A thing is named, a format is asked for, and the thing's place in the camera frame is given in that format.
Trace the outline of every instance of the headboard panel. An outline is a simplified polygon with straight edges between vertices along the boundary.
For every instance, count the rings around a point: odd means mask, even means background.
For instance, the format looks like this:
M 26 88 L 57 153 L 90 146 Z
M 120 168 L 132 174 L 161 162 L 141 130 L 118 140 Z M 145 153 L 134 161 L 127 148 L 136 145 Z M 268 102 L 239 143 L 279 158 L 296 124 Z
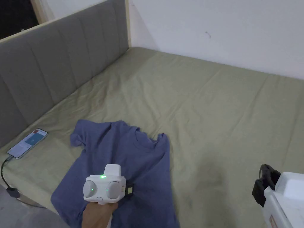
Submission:
M 0 147 L 127 49 L 124 0 L 0 41 Z

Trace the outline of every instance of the floor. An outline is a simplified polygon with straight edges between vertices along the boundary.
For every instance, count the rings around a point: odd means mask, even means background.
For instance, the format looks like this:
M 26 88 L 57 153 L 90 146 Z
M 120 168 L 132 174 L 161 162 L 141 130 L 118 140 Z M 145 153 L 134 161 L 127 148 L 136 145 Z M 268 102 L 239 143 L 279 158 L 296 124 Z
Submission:
M 10 197 L 0 185 L 1 228 L 68 228 L 61 218 L 48 209 L 27 206 Z

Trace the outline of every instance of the white robot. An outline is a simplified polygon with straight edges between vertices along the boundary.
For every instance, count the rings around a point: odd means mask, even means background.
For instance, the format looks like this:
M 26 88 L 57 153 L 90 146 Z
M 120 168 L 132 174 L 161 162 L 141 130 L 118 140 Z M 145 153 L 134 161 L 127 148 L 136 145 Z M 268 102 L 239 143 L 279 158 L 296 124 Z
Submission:
M 83 198 L 102 205 L 132 194 L 133 185 L 126 185 L 121 166 L 116 164 L 107 164 L 103 175 L 90 175 L 83 186 Z M 281 174 L 262 165 L 252 195 L 262 206 L 269 228 L 304 228 L 304 174 Z
M 126 195 L 133 194 L 133 185 L 126 185 L 126 179 L 121 176 L 121 166 L 107 164 L 102 175 L 90 175 L 83 186 L 83 198 L 89 202 L 101 205 L 116 203 Z
M 304 228 L 304 174 L 281 174 L 262 165 L 252 195 L 269 228 Z

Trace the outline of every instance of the hand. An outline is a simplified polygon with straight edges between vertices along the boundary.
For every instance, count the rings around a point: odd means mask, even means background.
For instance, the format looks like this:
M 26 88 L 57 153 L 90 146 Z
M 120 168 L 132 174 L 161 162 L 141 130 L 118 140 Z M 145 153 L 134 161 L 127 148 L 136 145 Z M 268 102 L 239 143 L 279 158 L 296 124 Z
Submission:
M 118 203 L 100 205 L 89 202 L 82 214 L 82 228 L 106 228 L 112 216 L 112 212 L 118 207 Z

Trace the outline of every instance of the wrinkled fabric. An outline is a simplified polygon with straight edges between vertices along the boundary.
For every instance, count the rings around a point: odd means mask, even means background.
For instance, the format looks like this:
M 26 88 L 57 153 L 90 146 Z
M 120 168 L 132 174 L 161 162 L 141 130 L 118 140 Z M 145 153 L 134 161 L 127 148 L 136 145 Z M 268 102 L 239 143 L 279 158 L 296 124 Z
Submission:
M 84 150 L 51 197 L 62 219 L 81 228 L 88 204 L 83 185 L 89 175 L 101 175 L 107 164 L 119 164 L 121 173 L 134 184 L 133 196 L 119 201 L 111 227 L 179 227 L 170 182 L 170 147 L 165 134 L 150 139 L 138 127 L 123 121 L 94 123 L 79 120 L 71 134 L 72 146 Z
M 70 146 L 79 119 L 124 120 L 169 137 L 181 227 L 261 228 L 251 195 L 261 164 L 304 173 L 303 80 L 132 48 L 0 149 L 4 161 L 31 131 L 49 133 L 3 171 L 54 212 L 50 196 L 81 153 Z

